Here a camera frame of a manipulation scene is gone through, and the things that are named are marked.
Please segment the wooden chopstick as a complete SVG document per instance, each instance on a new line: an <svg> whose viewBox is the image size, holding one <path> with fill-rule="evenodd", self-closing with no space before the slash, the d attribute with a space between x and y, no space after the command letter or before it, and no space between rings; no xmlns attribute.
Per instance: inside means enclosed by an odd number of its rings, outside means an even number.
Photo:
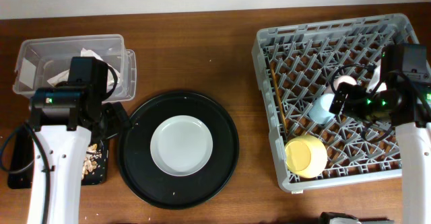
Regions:
<svg viewBox="0 0 431 224"><path fill-rule="evenodd" d="M284 127L284 132L287 135L288 134L288 125L286 124L286 117L285 117L285 112L284 112L284 108L281 102L281 97L280 97L280 92L279 92L279 85L277 84L277 77L275 75L275 63L269 63L269 68L270 68L270 72L271 72L271 76L273 79L273 84L274 84L274 88L275 88L275 95L276 95L276 100L278 103L278 107L279 107L279 111L281 114L281 121Z"/></svg>

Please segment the white napkin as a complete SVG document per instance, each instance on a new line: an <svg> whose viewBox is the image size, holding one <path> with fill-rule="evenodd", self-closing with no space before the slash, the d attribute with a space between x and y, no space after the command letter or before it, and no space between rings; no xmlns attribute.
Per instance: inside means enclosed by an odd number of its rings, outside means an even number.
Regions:
<svg viewBox="0 0 431 224"><path fill-rule="evenodd" d="M122 56L121 54L110 53L102 56L93 50L82 49L78 54L79 57L96 57L98 60L104 61L109 64L117 74L118 82L117 88L121 84L121 67L122 67ZM43 80L42 86L55 86L59 82L66 81L68 78L69 68L71 64L71 58L73 55L66 55L65 58L51 58L43 67Z"/></svg>

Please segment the food scraps with rice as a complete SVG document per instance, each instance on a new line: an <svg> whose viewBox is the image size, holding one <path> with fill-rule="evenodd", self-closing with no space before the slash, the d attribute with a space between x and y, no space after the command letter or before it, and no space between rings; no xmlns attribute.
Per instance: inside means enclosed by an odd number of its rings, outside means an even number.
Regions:
<svg viewBox="0 0 431 224"><path fill-rule="evenodd" d="M98 148L97 144L90 145L86 150L86 156L84 159L81 179L83 180L88 175L94 175L98 169L98 159L102 157L102 150Z"/></svg>

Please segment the blue cup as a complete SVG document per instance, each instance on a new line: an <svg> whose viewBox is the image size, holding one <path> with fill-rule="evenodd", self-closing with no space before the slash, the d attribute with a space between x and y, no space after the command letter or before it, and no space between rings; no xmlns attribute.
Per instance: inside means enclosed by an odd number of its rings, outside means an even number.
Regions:
<svg viewBox="0 0 431 224"><path fill-rule="evenodd" d="M318 124L327 124L331 119L335 117L333 113L329 111L335 94L323 94L312 103L312 108L308 112L308 116L311 120Z"/></svg>

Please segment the grey plate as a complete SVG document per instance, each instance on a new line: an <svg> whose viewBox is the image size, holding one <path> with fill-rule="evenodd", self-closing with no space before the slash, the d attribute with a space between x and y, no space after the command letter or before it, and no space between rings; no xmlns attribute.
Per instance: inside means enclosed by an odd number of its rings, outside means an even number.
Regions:
<svg viewBox="0 0 431 224"><path fill-rule="evenodd" d="M159 170L174 177L190 176L202 169L213 151L209 128L198 118L178 115L155 129L150 153Z"/></svg>

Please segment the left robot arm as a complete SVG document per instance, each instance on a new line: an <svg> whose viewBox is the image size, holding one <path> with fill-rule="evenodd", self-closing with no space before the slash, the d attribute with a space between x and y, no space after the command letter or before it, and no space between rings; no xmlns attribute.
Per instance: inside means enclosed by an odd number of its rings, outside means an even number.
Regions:
<svg viewBox="0 0 431 224"><path fill-rule="evenodd" d="M66 81L41 87L24 128L34 144L28 223L77 223L81 169L88 146L130 128L119 102L108 103L114 69L95 57L73 57Z"/></svg>

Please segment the pink cup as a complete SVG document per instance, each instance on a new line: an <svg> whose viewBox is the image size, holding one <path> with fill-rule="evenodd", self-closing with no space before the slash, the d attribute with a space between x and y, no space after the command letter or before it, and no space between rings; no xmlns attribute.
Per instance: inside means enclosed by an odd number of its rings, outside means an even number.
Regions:
<svg viewBox="0 0 431 224"><path fill-rule="evenodd" d="M348 75L339 76L337 79L335 79L333 81L333 86L334 86L335 90L337 90L340 83L348 83L350 85L356 85L357 81L353 77L348 76ZM325 89L325 91L323 93L324 94L333 94L334 91L332 90L332 87L330 85L328 85L328 87Z"/></svg>

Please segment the yellow bowl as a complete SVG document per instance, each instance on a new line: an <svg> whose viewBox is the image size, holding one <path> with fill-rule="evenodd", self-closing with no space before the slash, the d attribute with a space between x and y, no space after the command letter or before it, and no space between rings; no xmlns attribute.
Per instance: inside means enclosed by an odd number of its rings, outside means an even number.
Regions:
<svg viewBox="0 0 431 224"><path fill-rule="evenodd" d="M303 178L317 177L327 164L323 142L312 135L291 139L285 146L285 153L289 171Z"/></svg>

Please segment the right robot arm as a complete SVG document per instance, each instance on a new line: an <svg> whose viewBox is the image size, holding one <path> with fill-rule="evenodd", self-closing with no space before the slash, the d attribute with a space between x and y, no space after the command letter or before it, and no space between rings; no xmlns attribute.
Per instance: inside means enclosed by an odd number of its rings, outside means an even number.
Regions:
<svg viewBox="0 0 431 224"><path fill-rule="evenodd" d="M400 155L403 222L430 222L430 66L426 47L394 44L383 48L378 84L371 92L340 83L329 111L371 127L388 122Z"/></svg>

